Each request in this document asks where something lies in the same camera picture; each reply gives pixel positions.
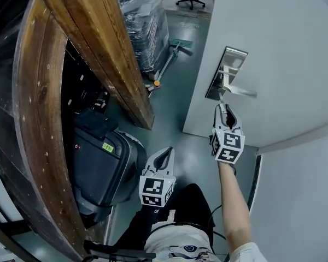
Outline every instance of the door handle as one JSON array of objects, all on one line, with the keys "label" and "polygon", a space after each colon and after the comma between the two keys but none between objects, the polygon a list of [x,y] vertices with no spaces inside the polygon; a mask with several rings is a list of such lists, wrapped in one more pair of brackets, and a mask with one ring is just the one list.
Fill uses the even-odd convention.
[{"label": "door handle", "polygon": [[255,91],[244,90],[242,88],[230,84],[230,75],[235,76],[235,74],[230,73],[230,67],[224,65],[223,70],[220,70],[219,72],[222,73],[223,76],[223,81],[222,81],[223,90],[231,92],[232,94],[236,94],[236,95],[248,96],[253,98],[257,97],[257,92]]}]

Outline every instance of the white door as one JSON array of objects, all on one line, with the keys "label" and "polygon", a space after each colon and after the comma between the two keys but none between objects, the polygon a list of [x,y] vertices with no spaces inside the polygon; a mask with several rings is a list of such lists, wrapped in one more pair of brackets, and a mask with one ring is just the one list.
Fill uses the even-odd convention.
[{"label": "white door", "polygon": [[328,123],[328,6],[322,0],[215,0],[184,132],[208,137],[217,101],[205,98],[226,46],[248,52],[224,95],[245,143],[263,147]]}]

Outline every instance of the black pants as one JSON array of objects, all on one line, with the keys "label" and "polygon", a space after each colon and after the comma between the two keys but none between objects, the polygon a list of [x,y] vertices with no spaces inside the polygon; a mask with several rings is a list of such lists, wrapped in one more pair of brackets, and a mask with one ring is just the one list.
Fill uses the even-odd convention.
[{"label": "black pants", "polygon": [[143,250],[152,225],[167,221],[169,211],[176,210],[175,222],[189,222],[198,224],[208,234],[210,245],[213,244],[214,220],[210,220],[209,205],[198,185],[190,184],[181,190],[175,197],[171,197],[167,205],[160,209],[152,206],[142,206],[131,220],[129,228],[114,245],[117,248]]}]

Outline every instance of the plastic wrap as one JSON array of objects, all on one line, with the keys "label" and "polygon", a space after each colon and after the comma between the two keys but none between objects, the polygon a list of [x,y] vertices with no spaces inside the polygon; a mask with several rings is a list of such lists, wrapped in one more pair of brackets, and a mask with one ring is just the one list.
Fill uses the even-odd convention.
[{"label": "plastic wrap", "polygon": [[169,31],[162,0],[119,2],[140,70],[160,70],[169,54]]}]

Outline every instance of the yellow sticker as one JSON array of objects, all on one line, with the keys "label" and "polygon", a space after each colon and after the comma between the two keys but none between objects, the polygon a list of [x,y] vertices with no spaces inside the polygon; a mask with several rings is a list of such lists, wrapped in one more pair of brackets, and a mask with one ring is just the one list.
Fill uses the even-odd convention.
[{"label": "yellow sticker", "polygon": [[103,148],[104,150],[106,150],[106,151],[109,151],[109,152],[112,152],[112,151],[113,151],[113,149],[114,149],[114,147],[113,147],[113,146],[111,146],[111,145],[108,145],[106,142],[104,142],[104,143],[103,143],[103,146],[102,146],[102,148]]}]

